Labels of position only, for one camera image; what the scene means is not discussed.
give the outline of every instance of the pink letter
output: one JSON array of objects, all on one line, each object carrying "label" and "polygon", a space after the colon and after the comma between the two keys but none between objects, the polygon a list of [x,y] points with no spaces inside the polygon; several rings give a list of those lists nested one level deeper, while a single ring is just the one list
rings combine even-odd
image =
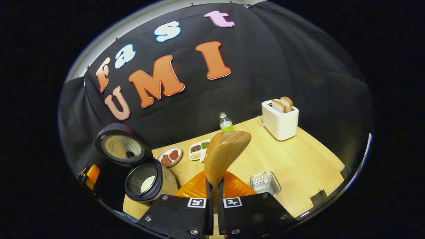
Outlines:
[{"label": "pink letter", "polygon": [[219,11],[212,11],[204,15],[204,17],[211,18],[212,22],[219,27],[233,27],[235,25],[234,22],[228,22],[224,19],[224,17],[228,17],[227,13],[221,13]]}]

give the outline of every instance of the wooden table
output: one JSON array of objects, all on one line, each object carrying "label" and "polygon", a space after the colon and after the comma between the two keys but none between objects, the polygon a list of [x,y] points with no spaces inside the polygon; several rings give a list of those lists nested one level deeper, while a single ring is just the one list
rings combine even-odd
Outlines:
[{"label": "wooden table", "polygon": [[[311,209],[313,203],[310,198],[319,191],[324,189],[326,194],[330,195],[343,182],[340,172],[344,164],[322,143],[299,127],[294,137],[284,141],[275,139],[258,123],[257,118],[234,125],[234,130],[246,131],[252,135],[252,139],[228,171],[248,185],[251,176],[272,171],[282,187],[276,199],[293,217]],[[203,162],[189,160],[189,147],[211,139],[218,132],[220,130],[157,148],[152,152],[157,157],[170,146],[179,146],[182,149],[180,161],[169,168],[181,187],[204,170]],[[127,195],[124,198],[123,210],[133,217],[141,218],[148,208],[129,199]]]}]

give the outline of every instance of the meat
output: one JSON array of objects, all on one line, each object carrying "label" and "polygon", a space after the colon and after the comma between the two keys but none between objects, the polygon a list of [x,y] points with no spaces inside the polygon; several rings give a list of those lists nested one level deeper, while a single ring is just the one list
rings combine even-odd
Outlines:
[{"label": "meat", "polygon": [[168,157],[168,155],[164,155],[164,156],[162,156],[162,159],[161,159],[161,162],[162,162],[162,164],[164,164],[165,166],[167,166],[167,165],[169,165],[169,164],[171,164],[172,162],[171,162],[171,160],[170,160],[170,158]]},{"label": "meat", "polygon": [[170,153],[170,158],[172,159],[172,160],[176,160],[178,157],[179,157],[179,154],[178,154],[179,152],[177,151],[177,149],[175,149],[175,150],[173,150],[171,153]]}]

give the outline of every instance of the blue letter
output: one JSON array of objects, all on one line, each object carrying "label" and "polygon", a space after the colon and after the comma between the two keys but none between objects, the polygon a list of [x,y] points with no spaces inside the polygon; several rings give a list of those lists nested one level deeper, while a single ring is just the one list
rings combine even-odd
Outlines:
[{"label": "blue letter", "polygon": [[132,44],[128,44],[125,47],[121,48],[121,50],[115,56],[115,68],[118,69],[123,66],[124,63],[131,61],[135,54],[136,52],[133,51]]},{"label": "blue letter", "polygon": [[180,31],[181,31],[178,25],[179,25],[179,22],[173,21],[173,22],[166,23],[164,25],[159,26],[153,32],[155,35],[158,36],[156,40],[163,43],[166,40],[175,38],[177,35],[180,34]]}]

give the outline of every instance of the orange letter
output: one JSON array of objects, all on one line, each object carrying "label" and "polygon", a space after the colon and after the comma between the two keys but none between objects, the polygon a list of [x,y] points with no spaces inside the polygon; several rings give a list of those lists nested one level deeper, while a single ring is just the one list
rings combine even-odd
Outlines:
[{"label": "orange letter", "polygon": [[121,94],[121,87],[116,87],[112,94],[118,99],[118,102],[121,104],[122,112],[119,112],[116,108],[115,104],[112,102],[112,96],[108,95],[105,98],[105,104],[109,107],[112,114],[115,116],[115,118],[119,120],[125,120],[130,116],[130,109],[128,108],[127,102],[125,101],[124,97],[122,97]]},{"label": "orange letter", "polygon": [[210,80],[225,77],[232,72],[229,67],[224,65],[223,58],[218,50],[220,46],[220,42],[207,42],[195,47],[195,50],[202,52],[204,56],[208,67],[207,78]]},{"label": "orange letter", "polygon": [[99,69],[97,69],[96,71],[96,76],[97,76],[97,79],[99,80],[99,85],[100,85],[100,92],[103,92],[105,90],[105,87],[109,82],[109,79],[105,77],[109,74],[109,67],[107,66],[109,62],[111,61],[110,61],[110,58],[108,57],[100,65]]},{"label": "orange letter", "polygon": [[128,81],[132,82],[139,93],[145,108],[153,104],[153,98],[147,95],[149,92],[156,99],[161,99],[161,84],[164,87],[164,95],[170,96],[184,90],[184,84],[180,83],[171,65],[172,56],[167,55],[159,58],[153,65],[153,77],[142,70],[133,72]]}]

